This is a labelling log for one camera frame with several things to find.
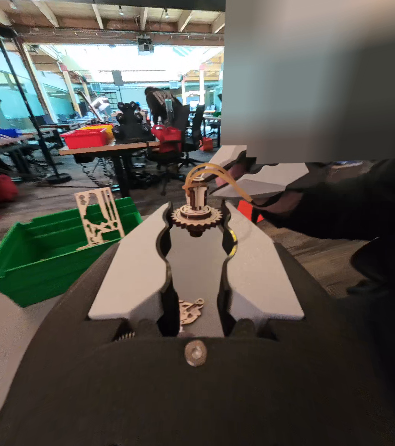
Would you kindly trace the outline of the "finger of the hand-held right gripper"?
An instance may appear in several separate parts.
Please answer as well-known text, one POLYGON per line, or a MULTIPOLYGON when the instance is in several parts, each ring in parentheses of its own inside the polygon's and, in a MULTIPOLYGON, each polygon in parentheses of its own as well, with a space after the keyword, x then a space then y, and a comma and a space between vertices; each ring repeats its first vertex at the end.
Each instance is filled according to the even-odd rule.
POLYGON ((235 180, 238 186, 251 199, 268 198, 285 189, 309 174, 305 163, 264 165, 254 174, 246 173, 235 180))
POLYGON ((219 166, 229 174, 256 174, 256 157, 247 156, 247 145, 223 145, 209 161, 209 168, 219 166))

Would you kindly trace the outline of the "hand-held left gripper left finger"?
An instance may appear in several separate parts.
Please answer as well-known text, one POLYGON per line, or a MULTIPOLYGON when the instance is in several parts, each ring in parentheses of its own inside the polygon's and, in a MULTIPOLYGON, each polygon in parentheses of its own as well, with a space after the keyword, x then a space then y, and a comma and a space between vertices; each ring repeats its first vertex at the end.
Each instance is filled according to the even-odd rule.
POLYGON ((166 259, 172 246, 171 213, 171 202, 161 205, 120 240, 89 319, 124 319, 134 329, 140 321, 150 320, 162 335, 178 335, 179 299, 166 259))

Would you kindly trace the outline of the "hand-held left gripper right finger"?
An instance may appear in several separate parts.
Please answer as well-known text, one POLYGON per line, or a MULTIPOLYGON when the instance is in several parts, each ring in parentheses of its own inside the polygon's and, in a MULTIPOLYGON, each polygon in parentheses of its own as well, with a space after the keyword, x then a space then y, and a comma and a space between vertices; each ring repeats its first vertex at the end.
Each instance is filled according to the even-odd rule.
POLYGON ((302 321, 304 311, 273 240, 232 204, 222 202, 223 261, 217 309, 224 336, 240 320, 256 332, 268 320, 302 321))

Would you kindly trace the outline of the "person's right forearm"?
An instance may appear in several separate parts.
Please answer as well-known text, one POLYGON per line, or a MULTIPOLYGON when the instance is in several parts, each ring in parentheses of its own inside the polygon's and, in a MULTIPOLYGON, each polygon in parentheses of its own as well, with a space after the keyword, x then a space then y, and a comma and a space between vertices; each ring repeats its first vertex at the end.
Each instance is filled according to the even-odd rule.
POLYGON ((395 159, 383 160, 357 177, 320 182, 302 192, 288 215, 260 210, 276 227, 318 239, 370 241, 395 229, 395 159))

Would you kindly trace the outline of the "flat wooden model side plate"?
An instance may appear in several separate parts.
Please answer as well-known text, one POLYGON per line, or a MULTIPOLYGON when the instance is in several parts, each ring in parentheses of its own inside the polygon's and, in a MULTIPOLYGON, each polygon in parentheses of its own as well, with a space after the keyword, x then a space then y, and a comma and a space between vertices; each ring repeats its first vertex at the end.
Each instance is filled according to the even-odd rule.
POLYGON ((196 299, 194 302, 186 302, 179 300, 180 325, 189 325, 195 322, 201 316, 201 310, 205 304, 202 298, 196 299))

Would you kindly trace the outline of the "wooden cutout parts sheet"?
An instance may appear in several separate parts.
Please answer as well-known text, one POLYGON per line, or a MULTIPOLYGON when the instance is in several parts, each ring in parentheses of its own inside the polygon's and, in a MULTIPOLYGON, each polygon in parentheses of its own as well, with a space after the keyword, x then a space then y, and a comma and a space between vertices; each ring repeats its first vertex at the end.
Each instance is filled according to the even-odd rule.
POLYGON ((77 248, 77 251, 92 248, 105 243, 103 239, 103 234, 105 233, 117 231, 120 238, 125 237, 125 232, 123 230, 110 187, 75 193, 74 196, 87 240, 87 244, 83 247, 77 248), (87 218, 87 210, 93 196, 97 199, 99 210, 104 218, 104 221, 100 222, 99 224, 93 223, 87 218))

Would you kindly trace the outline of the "person's right hand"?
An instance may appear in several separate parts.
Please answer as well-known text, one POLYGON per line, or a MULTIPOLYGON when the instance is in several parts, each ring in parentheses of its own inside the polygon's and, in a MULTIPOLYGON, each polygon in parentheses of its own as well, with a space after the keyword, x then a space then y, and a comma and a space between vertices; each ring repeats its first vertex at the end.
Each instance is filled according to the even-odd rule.
MULTIPOLYGON (((238 179, 245 173, 248 173, 248 170, 249 168, 245 162, 238 162, 228 172, 234 179, 238 179)), ((256 209, 264 210, 272 214, 288 215, 297 207, 303 195, 302 192, 287 190, 279 198, 257 198, 251 204, 256 209)))

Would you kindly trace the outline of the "orange traffic cone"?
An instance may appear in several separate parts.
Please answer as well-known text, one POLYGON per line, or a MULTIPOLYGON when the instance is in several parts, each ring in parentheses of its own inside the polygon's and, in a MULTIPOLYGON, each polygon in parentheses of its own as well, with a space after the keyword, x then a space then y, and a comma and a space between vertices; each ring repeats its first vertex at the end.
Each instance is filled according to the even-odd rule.
POLYGON ((255 225, 264 220, 260 211, 245 200, 239 201, 237 210, 255 225))

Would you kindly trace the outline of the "black office chair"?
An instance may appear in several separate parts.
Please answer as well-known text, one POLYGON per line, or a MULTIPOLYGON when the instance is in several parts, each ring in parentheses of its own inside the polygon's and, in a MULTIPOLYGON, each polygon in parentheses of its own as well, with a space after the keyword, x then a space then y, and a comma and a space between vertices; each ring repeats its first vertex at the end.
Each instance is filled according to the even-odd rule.
POLYGON ((162 196, 166 195, 167 184, 171 180, 185 181, 185 176, 180 173, 180 169, 186 165, 186 162, 190 161, 188 152, 186 151, 186 130, 189 126, 189 105, 182 106, 173 112, 172 123, 166 122, 163 125, 165 127, 172 126, 178 128, 182 132, 182 152, 181 153, 159 153, 153 148, 147 149, 146 159, 156 164, 159 173, 159 179, 161 183, 162 196))
POLYGON ((199 150, 202 143, 202 121, 205 111, 205 105, 197 105, 195 115, 191 125, 191 151, 199 150))

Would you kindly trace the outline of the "red bag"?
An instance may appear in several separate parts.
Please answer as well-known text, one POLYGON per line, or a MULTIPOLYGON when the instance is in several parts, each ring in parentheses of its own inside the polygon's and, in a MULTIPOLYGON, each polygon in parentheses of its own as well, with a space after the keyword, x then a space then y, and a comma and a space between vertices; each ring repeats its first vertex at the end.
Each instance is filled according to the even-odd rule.
POLYGON ((160 143, 159 153, 182 152, 182 132, 178 128, 155 125, 151 128, 151 133, 160 143))
POLYGON ((6 174, 0 174, 0 204, 16 200, 19 192, 16 184, 6 174))

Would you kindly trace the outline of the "stacked green plastic bins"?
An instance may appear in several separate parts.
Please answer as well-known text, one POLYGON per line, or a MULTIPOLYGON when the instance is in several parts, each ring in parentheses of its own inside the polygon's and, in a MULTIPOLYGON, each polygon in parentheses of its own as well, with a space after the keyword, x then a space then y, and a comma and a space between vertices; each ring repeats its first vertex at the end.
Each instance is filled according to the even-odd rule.
POLYGON ((15 223, 0 242, 0 293, 20 307, 59 296, 118 242, 118 232, 103 244, 80 249, 86 236, 78 209, 15 223))

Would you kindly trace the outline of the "red plastic bin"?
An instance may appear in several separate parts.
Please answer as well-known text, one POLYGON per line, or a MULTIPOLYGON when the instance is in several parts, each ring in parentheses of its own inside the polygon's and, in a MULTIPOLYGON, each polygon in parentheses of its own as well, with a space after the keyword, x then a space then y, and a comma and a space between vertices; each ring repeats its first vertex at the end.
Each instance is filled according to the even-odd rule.
POLYGON ((108 136, 105 128, 76 129, 61 136, 68 149, 84 149, 106 146, 108 136))

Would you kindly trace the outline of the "long wooden top desk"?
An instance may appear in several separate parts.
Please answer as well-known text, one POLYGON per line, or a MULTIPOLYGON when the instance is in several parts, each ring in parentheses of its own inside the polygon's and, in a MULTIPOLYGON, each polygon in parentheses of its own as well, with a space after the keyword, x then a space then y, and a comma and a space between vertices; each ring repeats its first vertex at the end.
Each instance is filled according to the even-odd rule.
POLYGON ((11 137, 0 132, 0 174, 33 181, 59 173, 51 153, 53 143, 47 139, 53 130, 16 132, 11 137))

